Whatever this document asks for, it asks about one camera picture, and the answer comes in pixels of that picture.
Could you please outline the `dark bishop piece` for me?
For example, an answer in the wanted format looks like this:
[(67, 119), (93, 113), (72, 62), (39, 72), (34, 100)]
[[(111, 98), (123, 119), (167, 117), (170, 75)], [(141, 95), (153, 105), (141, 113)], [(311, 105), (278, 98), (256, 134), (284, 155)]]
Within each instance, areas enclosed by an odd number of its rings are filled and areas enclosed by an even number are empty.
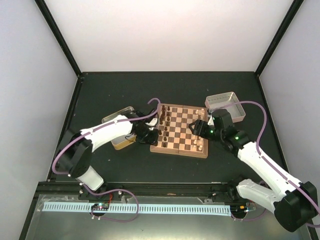
[(160, 118), (160, 124), (162, 125), (162, 124), (164, 123), (164, 121), (165, 121), (165, 117), (162, 116), (162, 117)]

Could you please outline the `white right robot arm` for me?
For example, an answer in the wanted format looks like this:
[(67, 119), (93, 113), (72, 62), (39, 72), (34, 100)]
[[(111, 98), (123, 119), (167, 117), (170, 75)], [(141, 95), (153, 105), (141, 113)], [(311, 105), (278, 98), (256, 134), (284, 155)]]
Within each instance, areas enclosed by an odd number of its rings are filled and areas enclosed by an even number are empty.
[(278, 223), (294, 232), (320, 213), (317, 188), (302, 182), (273, 161), (243, 130), (238, 130), (226, 109), (211, 113), (209, 121), (197, 119), (189, 124), (192, 134), (221, 145), (248, 165), (266, 183), (266, 187), (244, 179), (227, 189), (234, 202), (251, 200), (273, 213)]

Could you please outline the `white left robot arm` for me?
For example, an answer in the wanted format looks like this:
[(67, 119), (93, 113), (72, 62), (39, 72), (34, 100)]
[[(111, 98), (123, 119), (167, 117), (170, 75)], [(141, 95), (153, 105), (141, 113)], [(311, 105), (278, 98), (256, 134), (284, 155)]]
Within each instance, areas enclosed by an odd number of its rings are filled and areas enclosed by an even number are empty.
[(75, 132), (67, 130), (62, 137), (52, 163), (52, 172), (67, 175), (89, 188), (89, 193), (97, 200), (103, 199), (108, 192), (104, 179), (91, 166), (91, 155), (102, 145), (112, 140), (136, 135), (144, 144), (152, 145), (157, 141), (157, 111), (148, 115), (140, 111), (122, 112), (113, 119), (100, 125)]

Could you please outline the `wooden folding chess board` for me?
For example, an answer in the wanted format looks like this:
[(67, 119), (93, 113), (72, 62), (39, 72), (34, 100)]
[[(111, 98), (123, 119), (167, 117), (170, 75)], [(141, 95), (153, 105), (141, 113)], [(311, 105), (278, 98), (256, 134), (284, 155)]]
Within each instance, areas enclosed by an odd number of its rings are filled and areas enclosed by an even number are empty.
[[(165, 120), (163, 124), (160, 124), (160, 118), (162, 117), (162, 106), (165, 106)], [(172, 107), (171, 111), (167, 111), (167, 107)], [(171, 112), (170, 121), (167, 121), (167, 112)], [(208, 140), (193, 135), (189, 129), (189, 124), (196, 120), (208, 120), (208, 109), (205, 107), (177, 105), (162, 103), (160, 105), (159, 122), (156, 128), (162, 130), (162, 135), (158, 134), (158, 140), (156, 145), (150, 147), (152, 153), (159, 154), (171, 154), (186, 157), (194, 157), (206, 159), (208, 157)], [(197, 146), (196, 151), (193, 151), (193, 146)]]

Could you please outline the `right controller board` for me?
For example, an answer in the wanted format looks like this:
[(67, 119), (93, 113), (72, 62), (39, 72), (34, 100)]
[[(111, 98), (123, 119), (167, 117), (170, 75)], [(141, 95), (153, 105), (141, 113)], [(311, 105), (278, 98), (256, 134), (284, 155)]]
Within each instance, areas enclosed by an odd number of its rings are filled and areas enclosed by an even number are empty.
[(247, 202), (245, 204), (231, 205), (230, 211), (233, 214), (242, 214), (248, 213), (251, 211), (255, 211), (257, 209), (257, 205), (253, 202)]

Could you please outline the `controller board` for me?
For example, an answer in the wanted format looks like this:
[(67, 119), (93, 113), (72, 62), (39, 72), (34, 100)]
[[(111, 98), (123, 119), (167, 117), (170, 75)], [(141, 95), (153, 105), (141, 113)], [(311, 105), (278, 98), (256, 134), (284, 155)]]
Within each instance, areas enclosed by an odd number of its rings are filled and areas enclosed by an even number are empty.
[(109, 209), (108, 203), (95, 203), (91, 206), (92, 211), (107, 211)]
[(230, 211), (233, 214), (242, 214), (248, 213), (251, 211), (255, 211), (257, 209), (257, 205), (253, 202), (247, 202), (245, 204), (231, 205)]

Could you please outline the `left controller board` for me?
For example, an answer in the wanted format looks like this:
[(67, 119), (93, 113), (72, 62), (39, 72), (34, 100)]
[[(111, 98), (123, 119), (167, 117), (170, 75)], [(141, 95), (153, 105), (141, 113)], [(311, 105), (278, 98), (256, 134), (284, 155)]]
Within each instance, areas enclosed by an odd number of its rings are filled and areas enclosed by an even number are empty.
[(109, 209), (108, 203), (95, 203), (91, 206), (92, 211), (107, 211)]

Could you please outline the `pink metal tin tray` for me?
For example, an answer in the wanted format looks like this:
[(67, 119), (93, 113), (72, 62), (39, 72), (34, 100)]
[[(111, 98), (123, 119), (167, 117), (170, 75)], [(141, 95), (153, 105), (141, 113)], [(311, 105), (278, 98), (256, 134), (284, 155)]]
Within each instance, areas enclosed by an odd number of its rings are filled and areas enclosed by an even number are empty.
[(232, 91), (207, 96), (204, 103), (210, 113), (217, 109), (226, 109), (234, 123), (242, 122), (246, 116), (237, 95)]

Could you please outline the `yellow bear tin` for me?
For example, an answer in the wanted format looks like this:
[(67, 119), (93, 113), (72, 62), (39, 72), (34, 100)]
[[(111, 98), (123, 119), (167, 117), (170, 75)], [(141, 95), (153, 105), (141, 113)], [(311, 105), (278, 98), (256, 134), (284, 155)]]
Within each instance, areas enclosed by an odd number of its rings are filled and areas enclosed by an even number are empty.
[[(121, 110), (118, 110), (110, 115), (105, 116), (104, 118), (102, 118), (101, 122), (104, 124), (104, 123), (112, 120), (113, 118), (115, 118), (117, 115), (120, 115), (123, 112), (126, 112), (126, 111), (130, 112), (133, 110), (134, 110), (134, 108), (132, 106), (127, 106)], [(132, 134), (119, 136), (119, 137), (113, 139), (111, 141), (111, 143), (116, 150), (121, 150), (121, 149), (133, 144), (135, 142), (135, 140), (136, 140), (136, 135), (132, 133)]]

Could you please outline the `black mounting rail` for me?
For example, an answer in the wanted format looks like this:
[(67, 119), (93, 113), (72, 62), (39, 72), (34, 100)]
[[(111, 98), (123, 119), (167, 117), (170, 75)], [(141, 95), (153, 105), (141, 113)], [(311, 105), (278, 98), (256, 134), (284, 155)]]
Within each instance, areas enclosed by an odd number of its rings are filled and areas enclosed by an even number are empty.
[[(236, 193), (236, 187), (230, 183), (130, 183), (109, 182), (104, 184), (96, 193), (115, 190), (113, 200), (120, 200), (122, 196), (129, 197), (125, 190), (130, 191), (137, 197), (188, 197), (209, 198), (215, 202), (240, 203), (245, 202)], [(110, 195), (95, 196), (76, 182), (39, 182), (34, 196), (40, 195), (74, 195), (79, 200), (90, 202), (107, 201)]]

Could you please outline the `black frame post left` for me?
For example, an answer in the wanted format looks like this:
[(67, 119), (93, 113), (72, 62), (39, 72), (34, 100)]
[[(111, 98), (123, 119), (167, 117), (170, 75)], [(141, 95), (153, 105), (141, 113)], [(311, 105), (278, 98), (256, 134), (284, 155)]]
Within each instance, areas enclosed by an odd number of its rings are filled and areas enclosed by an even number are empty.
[(63, 37), (62, 32), (60, 31), (49, 7), (46, 4), (45, 0), (35, 0), (34, 1), (40, 10), (42, 16), (44, 17), (47, 25), (49, 26), (51, 32), (53, 33), (58, 45), (60, 46), (61, 50), (63, 51), (66, 59), (68, 60), (72, 70), (74, 71), (77, 77), (82, 75), (82, 71), (80, 70), (65, 38)]

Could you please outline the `black frame post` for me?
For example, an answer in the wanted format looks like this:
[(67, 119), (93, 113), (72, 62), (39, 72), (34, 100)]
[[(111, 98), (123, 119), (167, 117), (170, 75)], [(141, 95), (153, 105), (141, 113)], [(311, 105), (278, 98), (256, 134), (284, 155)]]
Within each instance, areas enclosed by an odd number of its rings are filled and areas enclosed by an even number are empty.
[(277, 49), (279, 43), (281, 42), (283, 36), (291, 25), (293, 19), (298, 13), (300, 7), (302, 6), (304, 0), (293, 0), (288, 11), (286, 12), (281, 24), (279, 25), (274, 37), (272, 38), (266, 52), (264, 53), (257, 69), (255, 70), (255, 75), (260, 77), (266, 68), (269, 60), (271, 59), (273, 53)]
[(63, 51), (66, 59), (68, 60), (72, 70), (74, 71), (77, 77), (82, 75), (82, 71), (80, 70), (65, 38), (63, 37), (62, 32), (60, 31), (49, 7), (46, 4), (45, 0), (35, 0), (34, 1), (40, 10), (42, 16), (44, 17), (47, 25), (49, 26), (51, 32), (53, 33), (58, 45), (60, 46), (61, 50)]

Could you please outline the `black frame post right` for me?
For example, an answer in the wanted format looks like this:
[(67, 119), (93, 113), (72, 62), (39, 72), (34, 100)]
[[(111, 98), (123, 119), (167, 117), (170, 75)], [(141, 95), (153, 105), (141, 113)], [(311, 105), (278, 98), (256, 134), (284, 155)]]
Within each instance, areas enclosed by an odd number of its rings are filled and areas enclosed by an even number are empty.
[(266, 68), (269, 60), (271, 59), (273, 53), (277, 49), (279, 43), (281, 42), (283, 36), (291, 25), (293, 19), (298, 13), (300, 7), (302, 6), (304, 0), (293, 0), (288, 11), (286, 12), (281, 24), (279, 25), (274, 37), (272, 38), (266, 52), (264, 53), (257, 69), (255, 70), (255, 75), (260, 77)]

